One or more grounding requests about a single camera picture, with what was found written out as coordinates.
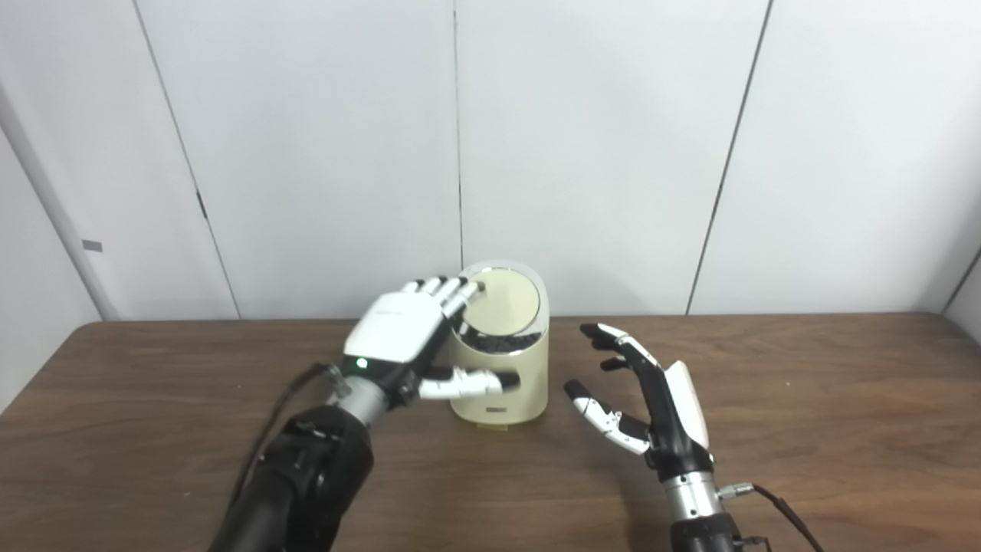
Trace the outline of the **white and black right hand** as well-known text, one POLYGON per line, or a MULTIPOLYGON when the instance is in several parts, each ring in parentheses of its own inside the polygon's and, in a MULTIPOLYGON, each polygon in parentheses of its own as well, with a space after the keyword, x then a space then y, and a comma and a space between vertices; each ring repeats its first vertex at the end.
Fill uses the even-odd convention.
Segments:
POLYGON ((660 482, 691 480, 714 471, 704 413, 684 361, 663 367, 635 337, 604 323, 582 323, 579 332, 595 350, 613 350, 600 368, 606 373, 626 368, 637 377, 648 411, 647 422, 618 411, 594 395, 582 382, 564 385, 577 411, 607 440, 641 455, 660 482))

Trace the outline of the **white and black left hand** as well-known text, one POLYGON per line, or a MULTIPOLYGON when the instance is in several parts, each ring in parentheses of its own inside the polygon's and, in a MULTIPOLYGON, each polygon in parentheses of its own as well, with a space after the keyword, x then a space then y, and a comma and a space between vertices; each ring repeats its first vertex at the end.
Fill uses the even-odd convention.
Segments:
POLYGON ((518 390, 521 377, 514 370, 435 365, 463 312, 484 289, 465 277, 432 277, 382 294, 346 338, 340 402, 390 411, 415 399, 451 401, 518 390))

